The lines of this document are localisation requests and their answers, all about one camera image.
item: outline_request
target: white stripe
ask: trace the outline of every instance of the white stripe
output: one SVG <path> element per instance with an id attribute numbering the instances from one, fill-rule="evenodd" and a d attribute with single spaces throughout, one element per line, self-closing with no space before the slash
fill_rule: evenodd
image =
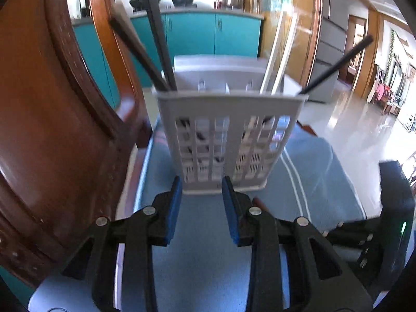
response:
<path id="1" fill-rule="evenodd" d="M 295 197 L 296 197 L 296 201 L 297 201 L 297 206 L 299 207 L 300 215 L 303 216 L 302 205 L 300 204 L 299 196 L 297 195 L 297 190 L 296 190 L 295 182 L 294 182 L 293 177 L 292 177 L 292 173 L 291 173 L 288 165 L 284 161 L 283 155 L 280 155 L 280 159 L 282 160 L 284 167 L 288 171 L 288 175 L 289 175 L 290 181 L 292 182 L 293 192 L 295 193 Z"/>
<path id="2" fill-rule="evenodd" d="M 288 157 L 288 161 L 289 161 L 290 165 L 292 166 L 293 171 L 295 172 L 295 175 L 296 175 L 297 181 L 299 182 L 300 191 L 302 192 L 303 201 L 305 202 L 306 213 L 307 213 L 307 215 L 308 215 L 309 222 L 312 222 L 312 221 L 311 221 L 311 213 L 309 212 L 308 201 L 307 201 L 307 199 L 306 199 L 305 190 L 303 189 L 302 181 L 300 180 L 300 175 L 299 175 L 299 173 L 298 173 L 298 171 L 297 171 L 297 169 L 296 169 L 295 165 L 293 164 L 292 159 L 290 158 L 289 153 L 288 153 L 288 151 L 286 150 L 286 148 L 284 148 L 284 149 L 283 149 L 283 151 L 286 153 L 286 156 Z"/>

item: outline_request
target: pink cloth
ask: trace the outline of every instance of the pink cloth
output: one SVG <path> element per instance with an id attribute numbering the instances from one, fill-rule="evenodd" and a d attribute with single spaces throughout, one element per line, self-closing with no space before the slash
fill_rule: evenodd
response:
<path id="1" fill-rule="evenodd" d="M 376 89 L 376 93 L 378 94 L 377 100 L 380 101 L 384 94 L 384 84 L 379 83 Z"/>

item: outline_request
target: doorway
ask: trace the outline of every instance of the doorway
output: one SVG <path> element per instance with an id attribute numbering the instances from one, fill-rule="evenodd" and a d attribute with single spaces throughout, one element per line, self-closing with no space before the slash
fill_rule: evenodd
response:
<path id="1" fill-rule="evenodd" d="M 344 53 L 350 51 L 359 43 L 366 33 L 367 20 L 354 15 L 348 17 L 347 40 Z M 357 54 L 349 63 L 345 64 L 338 75 L 338 80 L 346 84 L 350 90 L 353 89 L 355 81 L 360 72 L 363 52 Z"/>

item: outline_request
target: wooden chair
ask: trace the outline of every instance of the wooden chair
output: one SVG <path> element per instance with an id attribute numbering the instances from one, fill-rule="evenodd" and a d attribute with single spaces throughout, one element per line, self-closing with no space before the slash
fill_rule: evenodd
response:
<path id="1" fill-rule="evenodd" d="M 91 222 L 115 218 L 122 192 L 122 216 L 132 212 L 152 131 L 127 52 L 103 27 L 105 2 L 91 0 L 116 111 L 88 72 L 66 0 L 0 1 L 0 265 L 36 287 Z"/>

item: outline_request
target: chopstick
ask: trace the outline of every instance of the chopstick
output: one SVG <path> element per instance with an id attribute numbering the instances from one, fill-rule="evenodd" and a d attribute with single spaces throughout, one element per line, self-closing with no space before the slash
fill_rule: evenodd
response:
<path id="1" fill-rule="evenodd" d="M 160 63 L 162 64 L 166 81 L 168 82 L 168 85 L 171 87 L 171 90 L 178 90 L 176 88 L 175 76 L 173 74 L 171 59 L 169 57 L 169 50 L 168 45 L 166 43 L 166 37 L 163 29 L 162 17 L 160 14 L 158 0 L 143 1 L 144 6 L 147 10 L 147 17 L 149 19 L 153 39 L 155 41 L 156 49 L 159 54 Z"/>
<path id="2" fill-rule="evenodd" d="M 121 38 L 126 47 L 146 70 L 156 90 L 169 91 L 168 84 L 146 53 L 122 4 L 117 3 L 112 8 L 109 23 L 114 32 Z"/>
<path id="3" fill-rule="evenodd" d="M 319 86 L 323 81 L 329 78 L 333 73 L 337 70 L 342 68 L 345 64 L 349 62 L 349 60 L 353 59 L 357 54 L 361 53 L 366 47 L 373 43 L 374 39 L 373 36 L 367 35 L 363 38 L 363 40 L 358 43 L 355 47 L 353 47 L 349 52 L 347 52 L 338 62 L 336 62 L 333 66 L 329 67 L 321 76 L 315 79 L 312 83 L 309 83 L 305 89 L 303 89 L 299 95 L 304 95 L 311 92 L 317 86 Z"/>

